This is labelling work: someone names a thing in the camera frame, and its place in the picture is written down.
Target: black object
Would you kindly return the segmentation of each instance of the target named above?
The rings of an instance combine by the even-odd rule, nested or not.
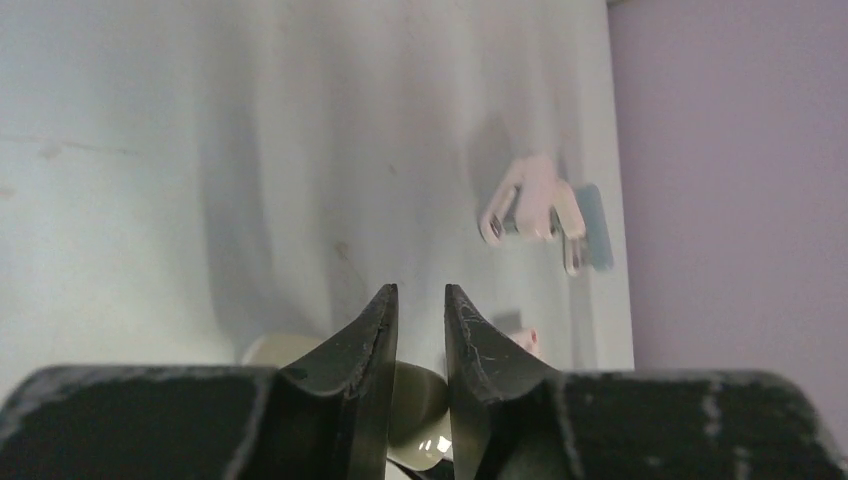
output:
[[[0,479],[380,479],[397,342],[387,285],[277,370],[57,367],[0,412]],[[562,373],[445,295],[455,464],[421,479],[833,479],[803,394],[757,372]]]

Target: white clamp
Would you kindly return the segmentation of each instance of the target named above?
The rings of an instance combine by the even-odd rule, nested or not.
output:
[[[559,232],[565,270],[576,276],[583,268],[586,223],[574,190],[548,156],[513,161],[480,219],[480,233],[491,246],[512,231],[531,241],[551,241]]]

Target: white table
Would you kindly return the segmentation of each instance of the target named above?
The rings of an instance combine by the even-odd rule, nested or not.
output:
[[[486,246],[508,162],[563,158],[615,268]],[[0,0],[0,397],[58,362],[234,361],[400,287],[442,369],[443,291],[558,368],[632,367],[603,0]]]

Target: beige cylindrical object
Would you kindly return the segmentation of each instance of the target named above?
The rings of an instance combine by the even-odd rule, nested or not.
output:
[[[264,335],[248,348],[242,364],[282,368],[320,344],[316,338],[301,335]],[[388,442],[391,460],[419,471],[436,466],[450,450],[448,385],[436,372],[395,363]]]

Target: purple wall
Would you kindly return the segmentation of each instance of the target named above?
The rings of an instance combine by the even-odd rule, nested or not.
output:
[[[777,371],[848,448],[848,2],[610,22],[636,366]]]

